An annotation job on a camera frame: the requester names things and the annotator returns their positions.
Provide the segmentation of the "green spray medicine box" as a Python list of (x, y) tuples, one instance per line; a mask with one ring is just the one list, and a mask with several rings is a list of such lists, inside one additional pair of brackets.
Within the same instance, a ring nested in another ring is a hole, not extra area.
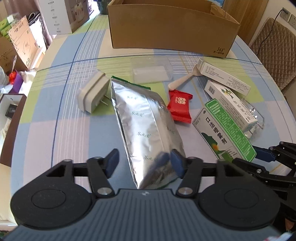
[(252, 162), (257, 153), (248, 138), (216, 100), (208, 101), (193, 120), (218, 159), (232, 162), (236, 158)]

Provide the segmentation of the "silver foil pouch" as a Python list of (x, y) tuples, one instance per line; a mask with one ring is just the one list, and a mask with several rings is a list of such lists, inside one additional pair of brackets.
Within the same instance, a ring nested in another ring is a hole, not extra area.
[(158, 93), (113, 76), (111, 100), (138, 189), (160, 189), (177, 179), (170, 152), (184, 154), (181, 136)]

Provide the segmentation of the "white green medicine box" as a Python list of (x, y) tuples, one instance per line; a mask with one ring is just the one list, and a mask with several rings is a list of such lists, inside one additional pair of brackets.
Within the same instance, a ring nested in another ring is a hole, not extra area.
[(251, 118), (249, 117), (248, 109), (232, 90), (217, 81), (210, 79), (208, 79), (204, 90), (211, 98), (216, 99), (222, 105), (244, 132), (245, 128), (250, 124)]

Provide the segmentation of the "red candy packet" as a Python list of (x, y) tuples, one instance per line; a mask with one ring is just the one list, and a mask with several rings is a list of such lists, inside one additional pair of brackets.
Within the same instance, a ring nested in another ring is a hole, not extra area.
[(191, 123), (189, 102), (193, 96), (179, 90), (169, 90), (170, 102), (167, 106), (174, 121)]

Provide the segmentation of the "white power adapter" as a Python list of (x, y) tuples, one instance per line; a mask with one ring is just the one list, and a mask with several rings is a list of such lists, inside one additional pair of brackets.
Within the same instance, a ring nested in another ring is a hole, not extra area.
[(110, 78), (104, 72), (95, 70), (77, 91), (78, 108), (83, 112), (93, 113), (107, 94)]

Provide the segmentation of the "white plastic spoon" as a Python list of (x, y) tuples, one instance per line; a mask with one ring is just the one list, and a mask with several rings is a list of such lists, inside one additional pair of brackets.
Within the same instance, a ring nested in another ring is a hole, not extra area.
[(173, 90), (177, 89), (180, 85), (184, 84), (187, 80), (189, 80), (190, 78), (195, 77), (195, 76), (201, 76), (201, 73), (197, 67), (197, 64), (193, 67), (191, 73), (171, 82), (168, 85), (168, 90), (173, 91)]

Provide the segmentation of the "white tablet medicine box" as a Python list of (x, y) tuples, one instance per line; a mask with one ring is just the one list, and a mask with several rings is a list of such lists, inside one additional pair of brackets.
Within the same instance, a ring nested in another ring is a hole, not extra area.
[(200, 58), (198, 60), (197, 69), (199, 70), (201, 75), (204, 75), (210, 79), (213, 79), (219, 82), (220, 84), (223, 84), (244, 96), (247, 96), (251, 89), (251, 87), (246, 83), (244, 83), (243, 81), (209, 64), (203, 58)]

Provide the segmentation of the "clear plastic tray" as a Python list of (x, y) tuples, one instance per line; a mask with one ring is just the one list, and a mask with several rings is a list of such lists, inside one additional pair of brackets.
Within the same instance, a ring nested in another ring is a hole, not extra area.
[(173, 78), (173, 68), (165, 56), (132, 57), (130, 66), (135, 84), (165, 82)]

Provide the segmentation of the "clear plastic blister pack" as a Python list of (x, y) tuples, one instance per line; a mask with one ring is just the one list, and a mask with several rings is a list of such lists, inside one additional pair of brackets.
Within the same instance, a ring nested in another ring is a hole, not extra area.
[(254, 142), (256, 138), (262, 133), (265, 127), (265, 119), (258, 109), (248, 102), (245, 98), (241, 99), (241, 102), (249, 111), (249, 117), (251, 122), (248, 127), (245, 128), (244, 134), (251, 142)]

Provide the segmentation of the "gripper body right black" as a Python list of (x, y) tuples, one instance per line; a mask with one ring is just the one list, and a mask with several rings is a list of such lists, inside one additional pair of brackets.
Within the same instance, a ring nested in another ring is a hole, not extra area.
[(236, 158), (232, 162), (278, 194), (283, 207), (295, 211), (295, 144), (281, 141), (269, 147), (279, 166), (267, 171), (265, 166)]

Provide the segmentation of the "brown quilted chair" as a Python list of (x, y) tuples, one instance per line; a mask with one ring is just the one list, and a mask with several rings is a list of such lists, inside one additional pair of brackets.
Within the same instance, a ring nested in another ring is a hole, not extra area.
[(295, 83), (295, 34), (269, 18), (250, 45), (282, 92)]

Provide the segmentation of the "brown cardboard box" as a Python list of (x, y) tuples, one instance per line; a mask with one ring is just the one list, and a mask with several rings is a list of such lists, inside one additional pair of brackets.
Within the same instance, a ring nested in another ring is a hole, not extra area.
[(240, 24), (211, 1), (111, 1), (112, 46), (225, 58)]

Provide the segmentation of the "kraft cardboard package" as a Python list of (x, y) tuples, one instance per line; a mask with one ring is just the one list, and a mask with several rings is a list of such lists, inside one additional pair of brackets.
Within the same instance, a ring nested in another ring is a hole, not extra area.
[(16, 70), (27, 71), (34, 68), (41, 49), (34, 39), (27, 18), (24, 16), (15, 23), (8, 35), (17, 54)]

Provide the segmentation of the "white appliance box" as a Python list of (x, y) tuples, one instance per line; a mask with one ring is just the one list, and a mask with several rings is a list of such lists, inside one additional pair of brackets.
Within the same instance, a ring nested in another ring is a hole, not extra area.
[(89, 20), (88, 1), (41, 0), (38, 4), (50, 35), (74, 33)]

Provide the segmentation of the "wall power socket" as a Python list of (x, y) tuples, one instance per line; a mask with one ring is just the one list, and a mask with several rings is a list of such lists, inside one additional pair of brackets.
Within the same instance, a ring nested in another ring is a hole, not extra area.
[(292, 27), (296, 27), (296, 17), (291, 14), (287, 9), (282, 8), (280, 12), (280, 17), (288, 22)]

